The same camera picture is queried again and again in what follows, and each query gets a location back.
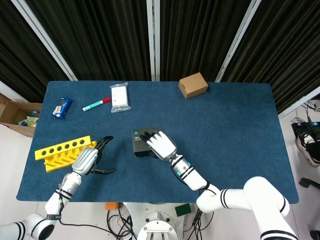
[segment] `black box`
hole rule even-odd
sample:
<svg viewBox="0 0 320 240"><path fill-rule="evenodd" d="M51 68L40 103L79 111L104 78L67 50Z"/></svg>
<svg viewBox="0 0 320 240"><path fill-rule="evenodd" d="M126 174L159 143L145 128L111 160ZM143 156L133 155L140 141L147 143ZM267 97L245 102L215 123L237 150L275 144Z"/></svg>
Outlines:
<svg viewBox="0 0 320 240"><path fill-rule="evenodd" d="M145 157L145 156L154 156L153 151L149 146L140 138L140 135L143 135L144 132L156 133L157 129L155 127L151 128L137 128L132 130L132 144L133 152L136 157Z"/></svg>

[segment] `green marker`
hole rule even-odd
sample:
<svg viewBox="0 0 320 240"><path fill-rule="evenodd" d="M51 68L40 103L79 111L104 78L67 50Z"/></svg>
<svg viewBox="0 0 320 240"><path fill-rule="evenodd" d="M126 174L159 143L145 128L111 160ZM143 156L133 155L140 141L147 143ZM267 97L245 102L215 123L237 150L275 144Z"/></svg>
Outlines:
<svg viewBox="0 0 320 240"><path fill-rule="evenodd" d="M109 101L111 101L111 97L107 97L107 98L105 98L105 99L102 99L102 100L100 100L100 101L97 101L97 102L95 102L95 103L92 103L92 104L89 105L89 106L85 106L85 107L82 108L82 110L85 112L85 111L88 111L88 110L90 110L90 109L93 109L93 108L95 108L95 107L97 107L97 106L99 106L99 105L101 105L101 104L105 104L105 103L107 103L107 102L109 102Z"/></svg>

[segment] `orange object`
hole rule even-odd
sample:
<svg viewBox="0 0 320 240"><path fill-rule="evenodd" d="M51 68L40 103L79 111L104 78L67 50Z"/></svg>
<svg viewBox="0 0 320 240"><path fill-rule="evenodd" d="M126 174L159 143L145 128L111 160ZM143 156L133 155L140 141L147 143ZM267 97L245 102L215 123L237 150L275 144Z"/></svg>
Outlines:
<svg viewBox="0 0 320 240"><path fill-rule="evenodd" d="M104 204L104 208L105 210L115 210L119 207L119 203L118 202L115 202L115 201L112 201L112 202L106 202Z"/></svg>

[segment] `yellow plastic rack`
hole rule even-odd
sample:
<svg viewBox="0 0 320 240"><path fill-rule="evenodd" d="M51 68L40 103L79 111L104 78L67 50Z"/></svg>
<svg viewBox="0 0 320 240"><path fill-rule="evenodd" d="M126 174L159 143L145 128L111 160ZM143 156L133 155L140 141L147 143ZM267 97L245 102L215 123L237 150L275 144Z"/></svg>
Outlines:
<svg viewBox="0 0 320 240"><path fill-rule="evenodd" d="M96 145L97 142L91 141L90 136L84 136L39 149L34 152L35 160L44 159L45 171L49 173L72 165L84 148L94 148Z"/></svg>

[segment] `plastic bag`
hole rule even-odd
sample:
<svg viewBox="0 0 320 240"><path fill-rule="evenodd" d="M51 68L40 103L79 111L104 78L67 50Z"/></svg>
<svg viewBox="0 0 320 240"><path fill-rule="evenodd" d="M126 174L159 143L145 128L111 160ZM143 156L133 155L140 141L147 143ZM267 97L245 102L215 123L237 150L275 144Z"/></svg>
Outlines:
<svg viewBox="0 0 320 240"><path fill-rule="evenodd" d="M110 86L112 99L111 113L117 113L131 109L128 103L127 86L127 82Z"/></svg>

